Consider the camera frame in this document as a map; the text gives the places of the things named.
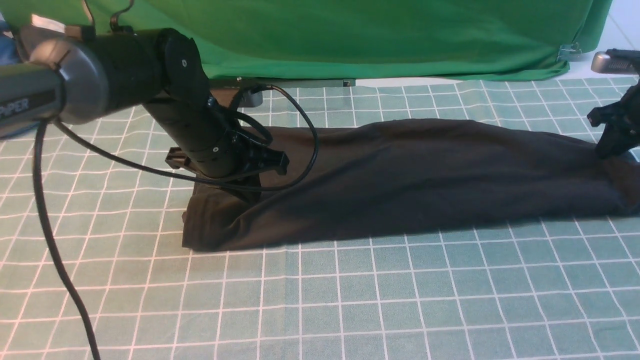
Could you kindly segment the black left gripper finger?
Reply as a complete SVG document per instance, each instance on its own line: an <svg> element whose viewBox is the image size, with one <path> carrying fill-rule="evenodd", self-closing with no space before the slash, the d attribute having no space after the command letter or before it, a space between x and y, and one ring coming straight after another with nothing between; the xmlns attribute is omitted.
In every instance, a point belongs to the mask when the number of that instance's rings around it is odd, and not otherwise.
<svg viewBox="0 0 640 360"><path fill-rule="evenodd" d="M241 153L236 174L247 177L274 171L280 176L285 176L289 164L290 160L285 152L267 146L250 145Z"/></svg>

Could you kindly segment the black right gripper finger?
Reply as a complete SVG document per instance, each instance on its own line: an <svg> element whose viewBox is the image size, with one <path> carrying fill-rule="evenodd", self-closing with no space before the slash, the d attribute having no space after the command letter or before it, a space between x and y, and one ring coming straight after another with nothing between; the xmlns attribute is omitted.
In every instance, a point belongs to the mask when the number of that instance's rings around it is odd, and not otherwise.
<svg viewBox="0 0 640 360"><path fill-rule="evenodd" d="M606 159L619 157L633 148L633 133L630 130L605 127L595 146L595 155Z"/></svg>

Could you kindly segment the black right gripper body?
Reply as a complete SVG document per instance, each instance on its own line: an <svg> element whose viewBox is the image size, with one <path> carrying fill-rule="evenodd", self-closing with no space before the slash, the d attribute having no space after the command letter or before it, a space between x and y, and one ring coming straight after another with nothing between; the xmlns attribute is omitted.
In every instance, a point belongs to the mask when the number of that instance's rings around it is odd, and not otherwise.
<svg viewBox="0 0 640 360"><path fill-rule="evenodd" d="M640 84L631 86L620 100L612 104L595 107L587 114L594 128L617 128L633 134L633 148L640 143Z"/></svg>

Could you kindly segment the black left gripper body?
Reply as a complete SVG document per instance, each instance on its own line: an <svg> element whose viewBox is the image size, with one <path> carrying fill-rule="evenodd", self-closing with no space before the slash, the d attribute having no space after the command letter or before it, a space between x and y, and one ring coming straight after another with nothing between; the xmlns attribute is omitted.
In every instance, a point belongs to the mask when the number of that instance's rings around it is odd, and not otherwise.
<svg viewBox="0 0 640 360"><path fill-rule="evenodd" d="M245 114L219 105L214 98L193 105L157 97L146 111L174 141L165 157L173 170L185 170L213 186L260 187L260 174L237 175L240 157L250 145L270 148L272 135Z"/></svg>

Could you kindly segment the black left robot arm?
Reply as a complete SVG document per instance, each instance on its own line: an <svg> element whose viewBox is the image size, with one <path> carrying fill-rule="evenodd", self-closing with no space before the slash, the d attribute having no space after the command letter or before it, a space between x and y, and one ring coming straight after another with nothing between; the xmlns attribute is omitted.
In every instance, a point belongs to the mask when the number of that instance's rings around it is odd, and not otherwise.
<svg viewBox="0 0 640 360"><path fill-rule="evenodd" d="M172 169L240 189L290 162L262 125L217 102L194 39L172 28L47 39L27 63L2 66L0 95L3 141L141 105L176 143Z"/></svg>

